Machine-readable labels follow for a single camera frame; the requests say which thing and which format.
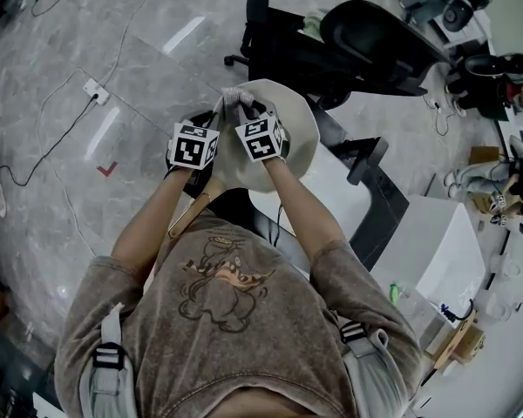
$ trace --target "white cable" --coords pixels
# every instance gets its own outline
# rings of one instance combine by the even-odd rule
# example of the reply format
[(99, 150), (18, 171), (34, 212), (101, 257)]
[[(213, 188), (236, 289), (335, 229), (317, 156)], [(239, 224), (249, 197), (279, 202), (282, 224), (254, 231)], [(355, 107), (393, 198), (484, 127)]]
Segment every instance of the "white cable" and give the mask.
[[(38, 133), (39, 133), (39, 126), (40, 126), (40, 123), (41, 123), (41, 117), (43, 116), (44, 105), (46, 104), (46, 101), (48, 101), (52, 97), (53, 94), (55, 94), (64, 85), (66, 85), (68, 83), (68, 81), (70, 81), (71, 77), (74, 74), (76, 74), (78, 71), (81, 71), (81, 73), (82, 73), (82, 75), (84, 77), (84, 81), (86, 81), (87, 80), (87, 76), (85, 75), (85, 72), (81, 68), (77, 68), (70, 76), (68, 76), (68, 78), (62, 84), (60, 84), (59, 87), (57, 87), (56, 90), (54, 90), (51, 94), (49, 94), (46, 98), (44, 98), (43, 102), (41, 103), (41, 108), (39, 110), (38, 118), (37, 118), (37, 143), (38, 143), (38, 150), (39, 150), (41, 156), (43, 156), (43, 147), (41, 146), (41, 138), (39, 137)], [(73, 215), (74, 226), (76, 227), (76, 231), (78, 231), (79, 237), (81, 237), (81, 239), (85, 242), (85, 244), (89, 248), (89, 251), (91, 252), (91, 254), (93, 254), (94, 257), (97, 257), (97, 254), (92, 250), (91, 246), (89, 246), (89, 243), (87, 242), (87, 240), (85, 239), (84, 235), (81, 233), (81, 230), (79, 229), (78, 218), (76, 216), (76, 212), (75, 212), (75, 210), (73, 208), (73, 205), (71, 204), (70, 196), (68, 195), (68, 190), (66, 189), (65, 184), (62, 182), (62, 179), (60, 179), (60, 177), (58, 176), (58, 174), (56, 172), (56, 169), (54, 168), (54, 165), (52, 165), (52, 163), (50, 161), (48, 161), (46, 158), (44, 159), (44, 161), (46, 161), (47, 164), (51, 167), (52, 171), (54, 172), (54, 176), (56, 177), (58, 182), (64, 188), (64, 194), (65, 194), (65, 197), (66, 197), (66, 201), (68, 202), (68, 206), (70, 207), (71, 214)]]
[(114, 72), (116, 71), (117, 67), (119, 66), (120, 54), (122, 53), (122, 45), (124, 44), (124, 39), (126, 38), (126, 33), (128, 32), (128, 28), (130, 28), (130, 23), (133, 20), (133, 16), (135, 16), (137, 14), (137, 12), (143, 7), (143, 5), (146, 4), (146, 1), (147, 0), (143, 0), (143, 2), (141, 2), (141, 5), (138, 6), (138, 8), (132, 13), (130, 18), (128, 19), (128, 23), (126, 24), (126, 27), (124, 28), (124, 32), (122, 33), (122, 38), (120, 39), (119, 52), (116, 55), (116, 61), (114, 62), (114, 65), (112, 66), (111, 70), (106, 74), (106, 76), (98, 81), (99, 85), (101, 85), (103, 88), (105, 88), (106, 85), (111, 81), (112, 76), (114, 76)]

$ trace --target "white box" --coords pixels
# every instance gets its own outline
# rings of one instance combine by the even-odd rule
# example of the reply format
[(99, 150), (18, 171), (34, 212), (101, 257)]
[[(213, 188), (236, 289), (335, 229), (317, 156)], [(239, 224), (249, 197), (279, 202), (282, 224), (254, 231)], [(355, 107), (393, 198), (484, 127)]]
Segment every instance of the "white box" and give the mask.
[(218, 140), (218, 131), (175, 123), (171, 164), (190, 169), (203, 169), (213, 161)]
[(252, 162), (281, 155), (282, 131), (277, 118), (263, 113), (256, 121), (236, 127)]

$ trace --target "chair backrest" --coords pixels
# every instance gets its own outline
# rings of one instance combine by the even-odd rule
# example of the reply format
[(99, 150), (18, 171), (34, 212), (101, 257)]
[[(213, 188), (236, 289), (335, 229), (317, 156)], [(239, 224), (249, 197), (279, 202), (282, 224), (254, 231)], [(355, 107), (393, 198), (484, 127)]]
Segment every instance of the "chair backrest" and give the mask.
[(437, 62), (449, 62), (434, 45), (390, 12), (365, 0), (350, 0), (322, 20), (323, 41), (365, 64), (363, 78), (420, 85)]

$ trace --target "gray t-shirt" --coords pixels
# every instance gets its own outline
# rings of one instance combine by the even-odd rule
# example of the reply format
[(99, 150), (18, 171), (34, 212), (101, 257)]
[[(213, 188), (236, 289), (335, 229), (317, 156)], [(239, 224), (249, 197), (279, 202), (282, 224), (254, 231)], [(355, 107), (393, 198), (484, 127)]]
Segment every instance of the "gray t-shirt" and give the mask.
[(337, 315), (382, 328), (409, 395), (421, 377), (414, 333), (345, 242), (315, 258), (310, 282), (267, 241), (206, 213), (167, 241), (143, 294), (131, 268), (91, 263), (60, 341), (58, 399), (81, 416), (78, 383), (100, 323), (119, 302), (141, 417), (205, 416), (238, 388), (266, 388), (317, 415), (357, 416)]

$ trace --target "backpack buckle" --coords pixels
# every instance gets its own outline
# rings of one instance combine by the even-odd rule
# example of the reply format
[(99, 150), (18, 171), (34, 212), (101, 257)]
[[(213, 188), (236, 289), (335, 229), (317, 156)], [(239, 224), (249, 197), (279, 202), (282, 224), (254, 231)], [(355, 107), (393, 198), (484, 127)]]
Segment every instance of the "backpack buckle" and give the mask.
[(101, 344), (93, 352), (93, 366), (96, 368), (124, 368), (125, 351), (114, 342)]
[(346, 323), (341, 327), (339, 333), (341, 334), (341, 342), (343, 344), (366, 337), (363, 324), (360, 322), (351, 321)]

